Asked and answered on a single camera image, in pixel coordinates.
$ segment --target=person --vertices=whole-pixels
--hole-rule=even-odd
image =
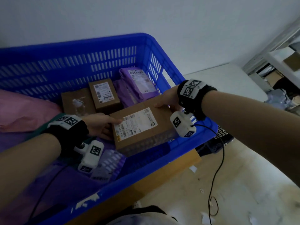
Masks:
[[[181,110],[178,86],[160,95],[155,107]],[[250,98],[216,90],[204,93],[197,109],[236,139],[262,155],[300,186],[300,117]],[[111,139],[108,123],[119,124],[104,114],[82,117],[89,134]],[[0,154],[0,209],[11,202],[61,153],[61,143],[43,133]],[[108,224],[179,224],[163,212],[123,215]]]

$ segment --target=black wristband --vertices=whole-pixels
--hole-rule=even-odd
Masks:
[[[202,108],[201,108],[201,103],[203,100],[203,97],[206,95],[211,90],[216,90],[214,87],[205,85],[201,87],[201,89],[197,89],[193,86],[187,86],[187,89],[189,90],[189,94],[181,95],[180,92],[182,91],[184,85],[188,82],[189,80],[185,80],[181,82],[181,84],[178,86],[177,89],[177,95],[179,98],[179,105],[185,108],[185,111],[187,113],[193,113],[195,118],[199,121],[203,121],[206,118],[206,115],[203,113]],[[191,93],[193,90],[199,90],[197,95],[195,97],[191,96]]]
[[[61,145],[61,154],[66,155],[68,151],[73,150],[75,146],[82,143],[89,131],[85,122],[81,120],[68,130],[59,125],[51,125],[41,134],[43,133],[50,133],[55,136]]]

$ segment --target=brown cardboard box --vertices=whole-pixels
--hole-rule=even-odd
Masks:
[[[169,107],[153,106],[159,99],[157,96],[111,114],[125,120],[112,128],[116,150],[128,157],[178,136]]]
[[[293,71],[298,71],[300,69],[300,54],[294,52],[291,56],[283,60]]]
[[[69,115],[81,117],[96,113],[92,95],[88,88],[62,93],[62,104],[65,113]]]
[[[89,83],[97,113],[107,115],[123,108],[111,79]]]

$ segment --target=basket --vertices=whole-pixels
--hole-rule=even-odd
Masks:
[[[60,104],[62,92],[105,78],[117,80],[120,68],[133,66],[144,70],[159,93],[170,88],[163,71],[176,85],[185,80],[152,36],[137,33],[0,49],[0,89]],[[209,118],[197,123],[218,130]],[[129,157],[118,179],[95,193],[86,207],[67,205],[52,210],[40,224],[68,222],[212,137],[210,130],[197,126],[191,138],[177,138]]]

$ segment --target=hand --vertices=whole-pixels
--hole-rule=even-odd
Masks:
[[[113,140],[109,123],[120,124],[123,121],[122,119],[115,119],[103,113],[87,115],[81,117],[81,119],[86,123],[90,136],[98,136],[105,140]]]
[[[161,107],[163,105],[169,105],[172,112],[182,111],[182,106],[178,104],[179,98],[177,95],[178,85],[166,90],[161,96],[161,100],[154,104],[154,107]]]

